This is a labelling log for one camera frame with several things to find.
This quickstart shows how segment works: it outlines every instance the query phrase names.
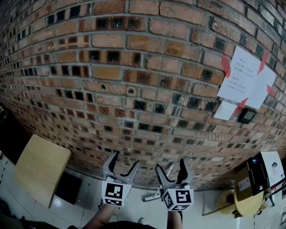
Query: tiled floor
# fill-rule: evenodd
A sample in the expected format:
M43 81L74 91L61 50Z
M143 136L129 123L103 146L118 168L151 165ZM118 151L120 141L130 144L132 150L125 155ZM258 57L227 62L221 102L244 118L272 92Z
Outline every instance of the tiled floor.
M72 205L55 196L52 207L47 209L29 196L13 179L14 165L5 157L0 161L0 197L4 199L18 219L25 216L32 221L45 221L60 229L70 225L82 228L97 212L101 200L101 182L84 176L72 170L66 172L82 179L77 202ZM115 211L119 220L137 222L141 217L147 223L158 229L167 225L167 209L160 199L144 203L142 197L154 192L133 188L126 205ZM279 229L281 214L286 207L286 201L281 201L281 194L276 196L276 205L263 211L260 216L234 219L232 215L223 216L215 213L202 217L202 211L216 209L219 191L195 192L194 205L184 211L184 228L215 228L215 229Z

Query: box label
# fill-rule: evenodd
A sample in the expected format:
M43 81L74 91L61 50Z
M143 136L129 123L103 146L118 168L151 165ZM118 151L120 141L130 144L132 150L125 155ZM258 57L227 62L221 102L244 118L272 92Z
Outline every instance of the box label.
M250 183L249 177L247 177L244 180L242 180L241 182L239 182L238 186L240 188L240 191L243 191L244 189L247 189L248 187L250 187L251 183Z

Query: brick wall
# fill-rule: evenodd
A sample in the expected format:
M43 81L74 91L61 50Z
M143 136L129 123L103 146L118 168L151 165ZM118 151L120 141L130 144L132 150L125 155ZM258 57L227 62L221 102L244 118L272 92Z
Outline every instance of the brick wall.
M69 167L102 176L120 151L135 184L184 158L193 187L228 186L232 169L286 145L286 2L282 0L2 0L0 101L30 133L72 151ZM221 58L235 46L276 73L250 124L214 119ZM175 178L178 164L170 177Z

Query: cardboard box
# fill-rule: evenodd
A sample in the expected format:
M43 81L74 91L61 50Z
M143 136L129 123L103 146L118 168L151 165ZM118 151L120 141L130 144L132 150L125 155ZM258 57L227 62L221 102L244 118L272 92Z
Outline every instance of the cardboard box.
M246 165L235 174L238 201L257 195L277 184L285 177L277 151L260 152L246 161Z

